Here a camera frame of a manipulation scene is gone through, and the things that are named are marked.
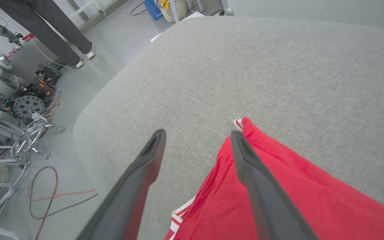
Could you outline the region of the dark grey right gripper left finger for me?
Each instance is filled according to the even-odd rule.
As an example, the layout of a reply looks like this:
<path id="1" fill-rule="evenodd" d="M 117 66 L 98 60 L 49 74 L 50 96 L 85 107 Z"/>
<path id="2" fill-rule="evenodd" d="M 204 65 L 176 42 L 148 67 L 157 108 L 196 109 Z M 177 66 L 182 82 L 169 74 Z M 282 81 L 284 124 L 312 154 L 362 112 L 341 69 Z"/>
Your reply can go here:
<path id="1" fill-rule="evenodd" d="M 135 240 L 149 187 L 159 175 L 166 131 L 158 129 L 117 181 L 78 240 Z"/>

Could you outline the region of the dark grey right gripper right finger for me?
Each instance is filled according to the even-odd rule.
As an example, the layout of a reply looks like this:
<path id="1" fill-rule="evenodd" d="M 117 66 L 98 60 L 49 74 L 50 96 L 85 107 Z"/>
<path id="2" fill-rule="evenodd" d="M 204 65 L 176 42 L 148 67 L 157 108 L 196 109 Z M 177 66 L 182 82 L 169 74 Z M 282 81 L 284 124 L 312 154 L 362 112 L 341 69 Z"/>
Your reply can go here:
<path id="1" fill-rule="evenodd" d="M 317 235 L 240 131 L 231 132 L 236 174 L 246 187 L 260 240 L 316 240 Z"/>

